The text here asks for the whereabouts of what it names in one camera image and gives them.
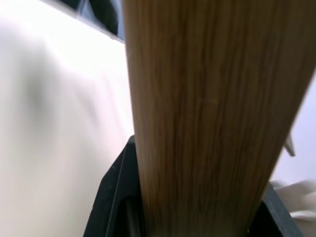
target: white fabric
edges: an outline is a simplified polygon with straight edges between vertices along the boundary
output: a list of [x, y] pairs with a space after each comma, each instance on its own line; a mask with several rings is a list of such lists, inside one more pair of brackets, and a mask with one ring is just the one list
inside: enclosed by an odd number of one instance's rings
[[276, 188], [276, 193], [305, 237], [316, 236], [316, 182], [305, 180]]
[[0, 0], [0, 236], [82, 236], [132, 134], [124, 44], [43, 2]]

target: wood grain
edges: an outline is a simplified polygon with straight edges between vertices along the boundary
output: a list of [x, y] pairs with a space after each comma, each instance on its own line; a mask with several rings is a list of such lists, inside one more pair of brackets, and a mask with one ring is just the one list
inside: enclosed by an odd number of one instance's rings
[[124, 0], [149, 237], [242, 237], [312, 77], [314, 0]]

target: wooden plank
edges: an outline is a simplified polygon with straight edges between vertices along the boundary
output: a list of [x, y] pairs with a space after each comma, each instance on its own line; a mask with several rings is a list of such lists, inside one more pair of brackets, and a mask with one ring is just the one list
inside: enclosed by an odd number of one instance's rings
[[245, 236], [316, 62], [314, 0], [125, 0], [147, 236]]

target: black plastic holder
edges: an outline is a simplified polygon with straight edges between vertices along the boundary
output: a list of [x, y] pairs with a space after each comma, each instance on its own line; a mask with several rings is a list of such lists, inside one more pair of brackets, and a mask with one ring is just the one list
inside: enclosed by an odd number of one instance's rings
[[[145, 237], [134, 136], [103, 177], [83, 237]], [[269, 185], [248, 237], [303, 237]]]

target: white surface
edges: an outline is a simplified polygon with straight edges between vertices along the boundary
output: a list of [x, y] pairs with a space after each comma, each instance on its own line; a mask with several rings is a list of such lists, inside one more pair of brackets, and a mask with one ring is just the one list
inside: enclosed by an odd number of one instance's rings
[[301, 180], [316, 180], [316, 80], [315, 76], [292, 126], [296, 152], [290, 157], [283, 149], [272, 179], [293, 184]]
[[0, 0], [0, 131], [0, 236], [82, 236], [133, 134], [124, 45], [43, 2]]

